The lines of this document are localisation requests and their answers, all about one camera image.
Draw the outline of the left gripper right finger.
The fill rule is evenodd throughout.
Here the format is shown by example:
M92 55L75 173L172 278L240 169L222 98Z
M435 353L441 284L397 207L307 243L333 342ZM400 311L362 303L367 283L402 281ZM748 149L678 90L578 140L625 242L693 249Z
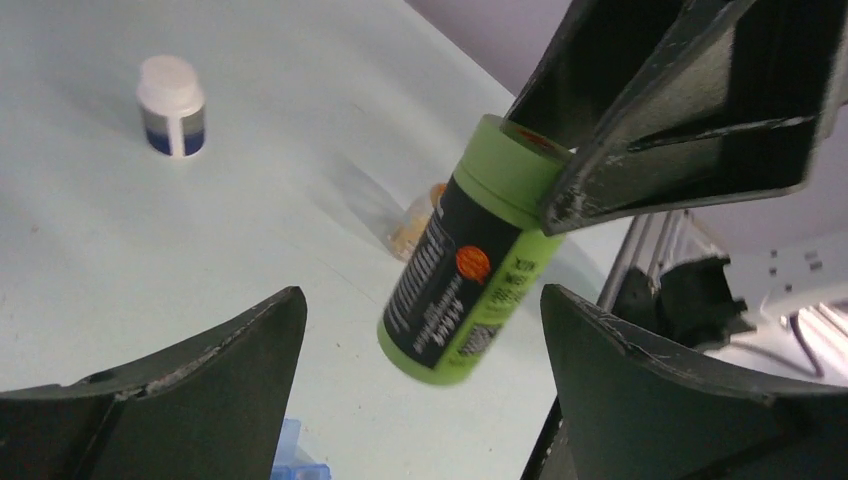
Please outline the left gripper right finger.
M843 479L847 391L747 369L554 284L540 299L581 479Z

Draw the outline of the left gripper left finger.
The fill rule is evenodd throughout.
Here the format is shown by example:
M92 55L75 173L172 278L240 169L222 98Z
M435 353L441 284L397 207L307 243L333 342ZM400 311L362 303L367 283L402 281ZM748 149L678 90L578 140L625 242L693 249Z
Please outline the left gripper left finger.
M307 323L288 287L68 386L1 395L5 479L267 479Z

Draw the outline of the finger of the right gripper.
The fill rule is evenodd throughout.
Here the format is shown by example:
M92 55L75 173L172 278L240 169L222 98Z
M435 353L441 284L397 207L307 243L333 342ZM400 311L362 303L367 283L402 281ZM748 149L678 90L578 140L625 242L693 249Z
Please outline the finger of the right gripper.
M683 1L573 1L502 121L565 149L596 126L680 17Z
M807 184L847 101L846 3L683 2L541 200L548 234Z

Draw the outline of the blue pill organizer box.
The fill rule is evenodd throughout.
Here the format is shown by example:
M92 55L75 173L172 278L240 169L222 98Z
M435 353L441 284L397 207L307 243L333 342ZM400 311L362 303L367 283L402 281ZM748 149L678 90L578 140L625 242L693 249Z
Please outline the blue pill organizer box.
M285 418L278 437L271 480L331 480L330 467L314 461L299 444L301 422Z

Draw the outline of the clear amber pill bottle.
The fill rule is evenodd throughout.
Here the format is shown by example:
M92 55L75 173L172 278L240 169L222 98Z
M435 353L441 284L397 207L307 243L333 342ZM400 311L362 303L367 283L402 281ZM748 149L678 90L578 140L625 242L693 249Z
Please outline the clear amber pill bottle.
M407 208L387 238L388 249L395 258L410 259L446 187L446 183L432 185Z

